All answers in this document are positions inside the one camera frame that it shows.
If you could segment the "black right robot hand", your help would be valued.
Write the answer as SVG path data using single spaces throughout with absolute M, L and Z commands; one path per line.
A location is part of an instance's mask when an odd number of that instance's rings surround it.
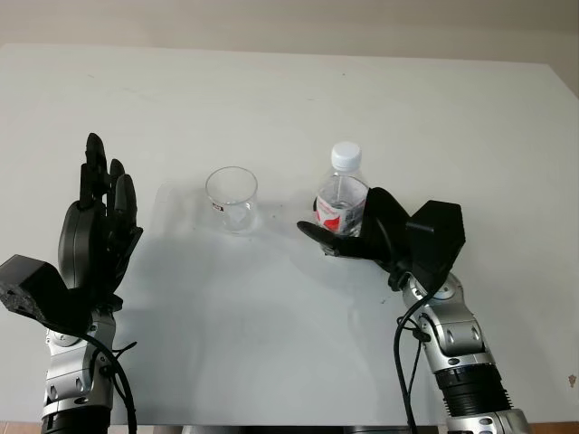
M 297 227 L 331 256 L 369 259 L 385 271 L 399 274 L 412 267 L 406 235 L 409 219 L 408 212 L 389 192 L 373 187 L 366 196 L 357 236 L 339 236 L 311 222 L 300 221 Z

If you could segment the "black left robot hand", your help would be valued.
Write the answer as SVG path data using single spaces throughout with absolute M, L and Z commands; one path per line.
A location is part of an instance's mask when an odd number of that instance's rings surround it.
M 101 138 L 90 133 L 81 165 L 80 196 L 68 208 L 59 240 L 59 269 L 66 286 L 90 306 L 122 308 L 116 295 L 143 233 L 137 196 L 118 159 L 107 161 Z

